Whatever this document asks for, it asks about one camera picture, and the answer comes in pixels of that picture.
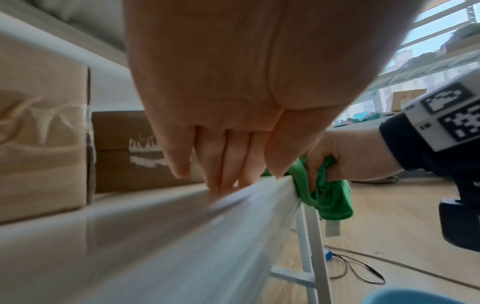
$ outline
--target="small cardboard box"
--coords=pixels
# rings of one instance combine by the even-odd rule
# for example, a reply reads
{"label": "small cardboard box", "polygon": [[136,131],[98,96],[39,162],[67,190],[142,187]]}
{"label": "small cardboard box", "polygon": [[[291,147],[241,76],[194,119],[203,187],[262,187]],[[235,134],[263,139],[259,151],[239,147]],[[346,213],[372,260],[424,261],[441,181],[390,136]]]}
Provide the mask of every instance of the small cardboard box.
{"label": "small cardboard box", "polygon": [[386,112],[401,111],[402,105],[409,102],[412,99],[417,98],[427,92],[427,89],[417,89],[408,91],[398,91],[390,95],[386,100]]}
{"label": "small cardboard box", "polygon": [[87,204],[88,67],[0,35],[0,223]]}
{"label": "small cardboard box", "polygon": [[96,193],[149,190],[204,182],[192,158],[191,175],[176,179],[144,111],[93,112]]}

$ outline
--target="qr code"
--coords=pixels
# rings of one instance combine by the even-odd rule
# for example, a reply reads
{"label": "qr code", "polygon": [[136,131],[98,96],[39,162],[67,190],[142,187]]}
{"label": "qr code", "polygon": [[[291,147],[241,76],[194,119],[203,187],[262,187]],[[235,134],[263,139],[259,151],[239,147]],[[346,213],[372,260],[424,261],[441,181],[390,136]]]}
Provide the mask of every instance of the qr code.
{"label": "qr code", "polygon": [[438,122],[457,142],[480,136],[480,100],[440,117]]}
{"label": "qr code", "polygon": [[426,111],[432,115],[470,99],[473,96],[472,92],[457,82],[422,99],[420,103],[425,107]]}

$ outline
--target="dark sleeve cuff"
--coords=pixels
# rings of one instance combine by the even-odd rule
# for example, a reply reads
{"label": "dark sleeve cuff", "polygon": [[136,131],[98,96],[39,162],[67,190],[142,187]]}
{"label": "dark sleeve cuff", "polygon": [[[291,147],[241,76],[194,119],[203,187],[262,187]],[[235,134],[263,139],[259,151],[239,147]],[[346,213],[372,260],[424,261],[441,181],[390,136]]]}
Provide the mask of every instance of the dark sleeve cuff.
{"label": "dark sleeve cuff", "polygon": [[422,155],[425,152],[433,153],[433,151],[404,113],[382,123],[380,133],[390,152],[403,169],[428,171]]}

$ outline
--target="green rag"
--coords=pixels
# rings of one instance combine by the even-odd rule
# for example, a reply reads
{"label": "green rag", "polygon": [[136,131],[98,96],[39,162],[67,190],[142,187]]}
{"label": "green rag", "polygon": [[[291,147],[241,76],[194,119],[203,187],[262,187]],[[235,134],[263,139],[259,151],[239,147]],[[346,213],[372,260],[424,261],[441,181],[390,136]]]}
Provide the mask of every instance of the green rag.
{"label": "green rag", "polygon": [[[318,169],[316,189],[312,193],[310,193],[309,179],[304,166],[306,159],[306,157],[300,158],[287,171],[287,174],[293,178],[302,202],[318,210],[322,219],[342,220],[352,217],[354,210],[349,183],[346,180],[326,182],[327,168],[335,163],[334,159],[328,157]],[[266,170],[262,176],[265,175],[271,174]]]}

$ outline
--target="wooden floor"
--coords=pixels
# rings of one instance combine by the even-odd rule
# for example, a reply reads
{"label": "wooden floor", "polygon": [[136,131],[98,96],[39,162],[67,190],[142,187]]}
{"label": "wooden floor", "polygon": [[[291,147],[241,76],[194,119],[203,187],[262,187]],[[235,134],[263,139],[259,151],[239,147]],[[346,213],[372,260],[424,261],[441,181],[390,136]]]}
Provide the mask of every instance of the wooden floor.
{"label": "wooden floor", "polygon": [[[458,197],[453,183],[409,180],[394,185],[352,184],[351,189],[355,215],[341,222],[341,236],[324,238],[326,245],[377,255],[480,285],[480,253],[454,247],[442,238],[438,204],[441,198]],[[480,302],[480,291],[368,257],[338,253],[375,268],[385,277],[387,287],[416,288],[448,295],[466,303]],[[278,264],[302,269],[298,238],[294,232],[290,234]],[[330,276],[343,272],[344,264],[339,260],[333,259],[328,265]],[[376,280],[360,266],[353,266],[361,276]],[[345,277],[331,281],[331,287],[336,304],[357,304],[367,294],[384,286],[363,283],[349,271]],[[306,303],[305,287],[274,278],[268,280],[258,302]]]}

